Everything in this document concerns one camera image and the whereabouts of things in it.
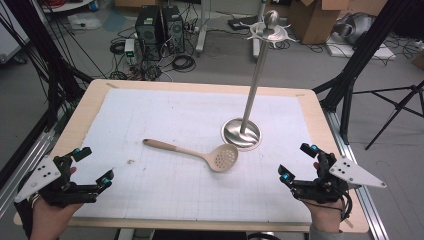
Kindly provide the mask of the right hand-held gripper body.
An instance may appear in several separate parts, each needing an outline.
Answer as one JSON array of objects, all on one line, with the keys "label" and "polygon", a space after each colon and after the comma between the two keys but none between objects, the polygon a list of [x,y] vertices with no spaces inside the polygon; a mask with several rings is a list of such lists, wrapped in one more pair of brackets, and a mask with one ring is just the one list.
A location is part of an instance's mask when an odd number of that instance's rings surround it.
[{"label": "right hand-held gripper body", "polygon": [[316,157],[318,169],[314,180],[296,180],[293,174],[290,175],[289,189],[294,198],[322,204],[348,198],[350,189],[362,186],[387,187],[384,181],[345,156],[337,159],[332,153],[320,152]]}]

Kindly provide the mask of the black frame strut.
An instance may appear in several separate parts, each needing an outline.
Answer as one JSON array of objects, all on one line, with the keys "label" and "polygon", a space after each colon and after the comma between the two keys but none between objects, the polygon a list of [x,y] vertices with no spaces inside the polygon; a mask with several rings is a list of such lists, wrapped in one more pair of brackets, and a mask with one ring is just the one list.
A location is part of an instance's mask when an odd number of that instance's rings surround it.
[{"label": "black frame strut", "polygon": [[335,78],[313,88],[316,94],[328,90],[326,97],[320,101],[321,107],[328,112],[335,112],[340,101],[343,101],[339,134],[345,144],[349,144],[350,109],[357,78],[394,26],[418,2],[419,0],[387,0],[343,70]]}]

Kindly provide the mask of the beige slotted spoon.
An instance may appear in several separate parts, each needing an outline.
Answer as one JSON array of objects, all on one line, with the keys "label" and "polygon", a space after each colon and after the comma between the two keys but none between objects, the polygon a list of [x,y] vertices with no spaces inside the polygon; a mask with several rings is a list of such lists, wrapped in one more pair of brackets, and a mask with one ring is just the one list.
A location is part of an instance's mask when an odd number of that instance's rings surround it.
[{"label": "beige slotted spoon", "polygon": [[228,171],[232,167],[234,167],[239,156],[238,149],[231,144],[219,145],[218,147],[211,150],[209,153],[202,153],[186,149],[154,139],[144,139],[143,144],[149,147],[187,155],[189,158],[201,159],[209,167],[210,170],[217,173]]}]

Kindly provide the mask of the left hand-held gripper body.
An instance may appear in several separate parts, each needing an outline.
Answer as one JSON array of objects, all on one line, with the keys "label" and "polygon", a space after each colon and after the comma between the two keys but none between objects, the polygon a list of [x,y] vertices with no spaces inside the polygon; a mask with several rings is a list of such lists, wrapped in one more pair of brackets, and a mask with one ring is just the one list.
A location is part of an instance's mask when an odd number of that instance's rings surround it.
[{"label": "left hand-held gripper body", "polygon": [[53,206],[65,207],[77,203],[94,203],[102,192],[97,184],[78,185],[71,181],[71,154],[46,156],[37,164],[14,198],[15,203],[28,200],[38,193]]}]

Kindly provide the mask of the open cardboard box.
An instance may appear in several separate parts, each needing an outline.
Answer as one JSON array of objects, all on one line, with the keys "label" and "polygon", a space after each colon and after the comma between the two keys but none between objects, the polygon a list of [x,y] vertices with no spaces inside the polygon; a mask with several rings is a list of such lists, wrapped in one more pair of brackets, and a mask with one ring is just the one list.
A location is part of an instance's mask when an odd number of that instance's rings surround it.
[{"label": "open cardboard box", "polygon": [[292,0],[288,23],[302,44],[323,44],[349,0]]}]

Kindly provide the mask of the white grid mat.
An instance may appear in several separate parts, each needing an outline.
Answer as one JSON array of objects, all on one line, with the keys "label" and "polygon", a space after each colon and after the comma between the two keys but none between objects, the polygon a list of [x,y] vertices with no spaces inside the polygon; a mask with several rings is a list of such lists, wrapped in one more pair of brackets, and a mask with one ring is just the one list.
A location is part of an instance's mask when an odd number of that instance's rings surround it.
[{"label": "white grid mat", "polygon": [[261,143],[216,173],[196,157],[145,145],[155,139],[208,153],[221,145],[225,122],[241,116],[243,94],[110,90],[83,141],[92,153],[74,180],[91,184],[111,170],[110,188],[80,217],[189,221],[306,223],[309,212],[280,182],[285,166],[299,179],[315,176],[300,149],[310,140],[295,97],[258,96],[251,120]]}]

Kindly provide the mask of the white stand leg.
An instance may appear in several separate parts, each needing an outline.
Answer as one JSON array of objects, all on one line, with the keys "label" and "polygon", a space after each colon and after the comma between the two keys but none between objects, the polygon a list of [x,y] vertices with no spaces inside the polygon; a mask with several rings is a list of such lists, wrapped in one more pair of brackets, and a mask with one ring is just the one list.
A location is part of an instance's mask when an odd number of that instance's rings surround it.
[{"label": "white stand leg", "polygon": [[[266,2],[267,0],[260,0],[256,22],[263,21],[263,15],[264,15],[265,7],[266,7]],[[252,40],[252,55],[255,61],[258,59],[259,53],[260,53],[260,42],[258,39],[253,39]]]},{"label": "white stand leg", "polygon": [[197,43],[195,47],[196,56],[199,57],[204,50],[206,34],[207,34],[207,2],[208,0],[201,0],[201,10],[200,10],[200,25],[197,36]]}]

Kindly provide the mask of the black tripod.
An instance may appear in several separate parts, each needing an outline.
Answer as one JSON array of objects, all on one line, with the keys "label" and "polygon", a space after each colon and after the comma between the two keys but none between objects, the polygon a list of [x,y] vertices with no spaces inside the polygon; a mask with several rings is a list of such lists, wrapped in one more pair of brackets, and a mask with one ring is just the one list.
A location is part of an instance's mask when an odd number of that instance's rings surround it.
[{"label": "black tripod", "polygon": [[[386,96],[383,96],[385,92],[396,92],[408,90],[408,94],[403,97],[400,101],[396,102],[392,99],[389,99]],[[386,88],[386,89],[374,89],[374,90],[365,90],[365,91],[357,91],[357,94],[372,94],[379,99],[391,104],[394,107],[393,112],[389,115],[389,118],[381,127],[381,129],[376,133],[376,135],[372,138],[372,140],[365,147],[366,150],[369,150],[374,143],[378,140],[378,138],[383,134],[383,132],[390,126],[390,124],[394,121],[394,119],[402,112],[406,111],[413,115],[416,115],[422,119],[424,119],[424,80],[422,80],[418,85],[410,85],[404,87],[395,87],[395,88]],[[407,104],[415,97],[419,97],[419,103],[421,106],[421,111],[418,112],[413,110],[407,106]]]}]

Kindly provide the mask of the person's left hand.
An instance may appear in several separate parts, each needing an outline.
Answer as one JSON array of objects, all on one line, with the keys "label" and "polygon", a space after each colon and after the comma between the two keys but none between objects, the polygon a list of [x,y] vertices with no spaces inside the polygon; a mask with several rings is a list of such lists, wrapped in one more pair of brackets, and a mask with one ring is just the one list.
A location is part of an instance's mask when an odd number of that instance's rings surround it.
[{"label": "person's left hand", "polygon": [[33,223],[29,240],[58,240],[66,230],[73,215],[83,203],[66,207],[49,205],[42,197],[33,202]]}]

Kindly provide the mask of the slim black computer tower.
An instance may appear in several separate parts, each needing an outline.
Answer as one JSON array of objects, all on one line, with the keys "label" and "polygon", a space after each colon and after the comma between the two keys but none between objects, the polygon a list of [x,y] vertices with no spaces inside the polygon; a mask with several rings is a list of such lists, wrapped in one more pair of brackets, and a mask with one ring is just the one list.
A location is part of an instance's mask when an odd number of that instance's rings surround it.
[{"label": "slim black computer tower", "polygon": [[183,19],[177,6],[162,8],[166,42],[170,53],[183,53],[185,43],[183,36]]}]

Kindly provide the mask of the white round table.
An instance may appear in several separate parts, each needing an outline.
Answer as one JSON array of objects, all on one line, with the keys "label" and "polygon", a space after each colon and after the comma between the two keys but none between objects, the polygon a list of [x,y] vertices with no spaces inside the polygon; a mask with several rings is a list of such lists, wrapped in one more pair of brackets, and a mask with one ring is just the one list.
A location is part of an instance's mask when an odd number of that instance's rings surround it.
[{"label": "white round table", "polygon": [[64,12],[88,6],[93,0],[39,0],[45,13]]}]

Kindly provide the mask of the wooden table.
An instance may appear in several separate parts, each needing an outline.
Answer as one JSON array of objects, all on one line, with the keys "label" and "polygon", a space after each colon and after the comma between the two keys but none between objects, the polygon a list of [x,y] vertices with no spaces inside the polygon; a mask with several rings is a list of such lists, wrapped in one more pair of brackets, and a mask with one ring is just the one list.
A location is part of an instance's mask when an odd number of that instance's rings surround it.
[{"label": "wooden table", "polygon": [[[169,83],[169,82],[135,82],[118,80],[96,80],[90,84],[64,132],[60,136],[54,153],[66,154],[77,147],[86,146],[83,141],[97,116],[107,93],[112,89],[153,90],[195,93],[243,94],[247,98],[247,88],[244,86]],[[300,103],[307,130],[309,142],[319,145],[331,152],[336,146],[330,129],[318,105],[316,95],[307,89],[267,88],[262,87],[258,96],[295,97]],[[158,220],[158,219],[118,219],[80,217],[75,214],[72,224],[79,227],[140,227],[140,228],[172,228],[201,230],[254,230],[254,231],[296,231],[308,229],[310,219],[306,223],[292,222],[238,222],[238,221],[189,221],[189,220]]]}]

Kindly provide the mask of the person's right hand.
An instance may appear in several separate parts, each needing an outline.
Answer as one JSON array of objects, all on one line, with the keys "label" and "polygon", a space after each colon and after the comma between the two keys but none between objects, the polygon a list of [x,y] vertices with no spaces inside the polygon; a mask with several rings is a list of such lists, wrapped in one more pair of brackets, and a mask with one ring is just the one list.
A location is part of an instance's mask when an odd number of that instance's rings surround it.
[{"label": "person's right hand", "polygon": [[313,200],[301,199],[311,215],[311,225],[315,230],[336,234],[340,232],[341,215],[343,213],[343,203],[336,202],[320,204]]}]

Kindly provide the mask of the small grey power box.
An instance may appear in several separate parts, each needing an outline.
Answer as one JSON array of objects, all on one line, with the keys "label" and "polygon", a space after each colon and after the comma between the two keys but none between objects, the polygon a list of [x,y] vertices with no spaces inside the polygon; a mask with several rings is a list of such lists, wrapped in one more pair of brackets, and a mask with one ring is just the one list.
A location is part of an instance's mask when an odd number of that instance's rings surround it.
[{"label": "small grey power box", "polygon": [[136,63],[136,53],[135,53],[135,40],[126,39],[124,53],[126,56],[127,63],[129,65],[134,65]]}]

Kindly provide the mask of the large black computer tower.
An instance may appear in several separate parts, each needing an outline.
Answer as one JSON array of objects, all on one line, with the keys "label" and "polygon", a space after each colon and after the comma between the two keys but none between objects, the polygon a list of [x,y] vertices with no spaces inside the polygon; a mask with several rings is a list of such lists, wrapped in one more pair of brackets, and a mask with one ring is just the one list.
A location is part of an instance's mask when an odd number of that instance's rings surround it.
[{"label": "large black computer tower", "polygon": [[143,55],[150,60],[159,60],[160,47],[164,43],[160,7],[157,5],[143,5],[140,9],[135,29]]}]

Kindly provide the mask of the white flat board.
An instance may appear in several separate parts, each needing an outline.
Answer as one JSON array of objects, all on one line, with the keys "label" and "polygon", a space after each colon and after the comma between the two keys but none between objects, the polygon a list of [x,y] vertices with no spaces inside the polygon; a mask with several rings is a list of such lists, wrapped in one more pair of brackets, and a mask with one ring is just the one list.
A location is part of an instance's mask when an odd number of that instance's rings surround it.
[{"label": "white flat board", "polygon": [[351,58],[357,56],[368,56],[375,60],[389,60],[396,59],[395,54],[384,44],[381,44],[377,50],[367,53],[366,50],[360,48],[354,49],[352,45],[345,42],[328,41],[326,48],[331,57]]}]

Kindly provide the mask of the aluminium rail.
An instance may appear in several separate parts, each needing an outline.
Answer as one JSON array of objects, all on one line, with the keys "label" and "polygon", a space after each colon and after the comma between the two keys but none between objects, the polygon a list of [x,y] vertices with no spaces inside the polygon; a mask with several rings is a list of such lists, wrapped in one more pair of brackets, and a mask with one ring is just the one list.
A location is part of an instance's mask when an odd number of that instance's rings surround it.
[{"label": "aluminium rail", "polygon": [[[324,112],[324,116],[333,134],[339,152],[356,163],[356,158],[349,144],[345,144],[339,133],[340,120],[336,113]],[[361,209],[364,212],[370,234],[373,240],[390,240],[385,226],[380,218],[378,210],[373,202],[371,194],[366,186],[362,186],[355,190]]]},{"label": "aluminium rail", "polygon": [[23,150],[19,151],[19,163],[0,188],[0,219],[12,205],[19,182],[46,155],[49,147],[54,142],[55,135],[54,131],[42,132],[31,139]]}]

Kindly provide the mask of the steel utensil stand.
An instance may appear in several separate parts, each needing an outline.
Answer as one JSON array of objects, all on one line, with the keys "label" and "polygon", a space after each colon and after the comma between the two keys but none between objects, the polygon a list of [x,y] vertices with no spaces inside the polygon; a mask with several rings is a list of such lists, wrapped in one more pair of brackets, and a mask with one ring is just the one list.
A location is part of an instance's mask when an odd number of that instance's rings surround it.
[{"label": "steel utensil stand", "polygon": [[275,45],[285,40],[294,41],[294,39],[288,36],[288,26],[281,26],[279,19],[280,16],[276,10],[269,10],[260,21],[249,25],[250,39],[259,42],[260,50],[250,84],[247,102],[243,116],[228,120],[221,128],[223,141],[234,145],[240,151],[253,150],[262,141],[262,132],[258,125],[250,120],[250,115],[270,45]]}]

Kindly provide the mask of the grey rounded device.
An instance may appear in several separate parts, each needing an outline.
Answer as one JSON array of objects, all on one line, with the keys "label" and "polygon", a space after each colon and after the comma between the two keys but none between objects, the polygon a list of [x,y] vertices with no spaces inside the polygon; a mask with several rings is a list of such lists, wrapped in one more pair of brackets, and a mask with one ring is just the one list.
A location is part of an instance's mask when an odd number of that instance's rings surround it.
[{"label": "grey rounded device", "polygon": [[347,13],[338,19],[332,28],[342,39],[355,45],[366,34],[375,21],[375,17],[366,13]]}]

